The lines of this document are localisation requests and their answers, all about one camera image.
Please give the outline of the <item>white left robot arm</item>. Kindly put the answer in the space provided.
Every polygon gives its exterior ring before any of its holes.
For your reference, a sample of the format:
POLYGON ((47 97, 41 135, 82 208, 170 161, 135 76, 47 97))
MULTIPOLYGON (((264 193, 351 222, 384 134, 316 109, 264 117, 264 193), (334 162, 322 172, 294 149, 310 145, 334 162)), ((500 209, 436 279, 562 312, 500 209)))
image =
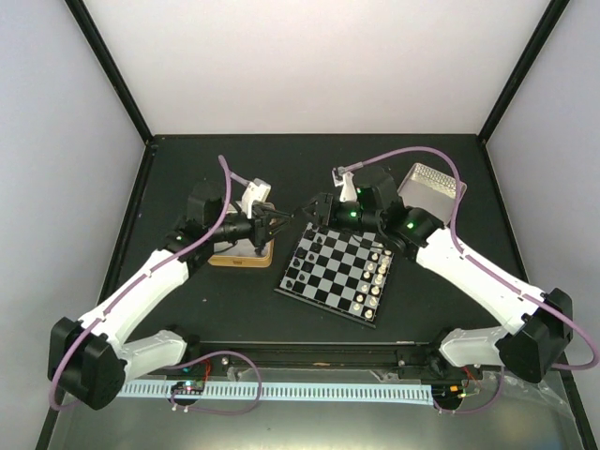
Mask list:
POLYGON ((125 383, 160 368, 194 372, 202 353, 197 336, 173 325, 136 341, 130 335, 159 303, 187 282, 218 243, 249 241, 262 251, 291 220, 267 201, 271 187, 247 182, 241 202, 229 191, 198 184, 187 212, 142 267, 109 298, 77 320, 60 319, 51 330, 48 378, 88 407, 110 404, 125 383))

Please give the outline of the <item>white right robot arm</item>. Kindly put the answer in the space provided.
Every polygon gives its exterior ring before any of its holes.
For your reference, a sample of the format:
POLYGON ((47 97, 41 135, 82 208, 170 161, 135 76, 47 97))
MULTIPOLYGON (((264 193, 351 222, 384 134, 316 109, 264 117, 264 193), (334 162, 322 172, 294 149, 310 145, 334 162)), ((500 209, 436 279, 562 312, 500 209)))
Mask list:
POLYGON ((339 194, 319 193, 301 206, 312 223, 339 232, 375 233, 392 251, 444 278, 497 321, 490 328, 448 332, 426 355, 428 371, 446 378, 459 367, 507 368, 539 383, 573 338, 573 302, 512 277, 451 234, 424 202, 407 202, 383 168, 348 172, 339 194))

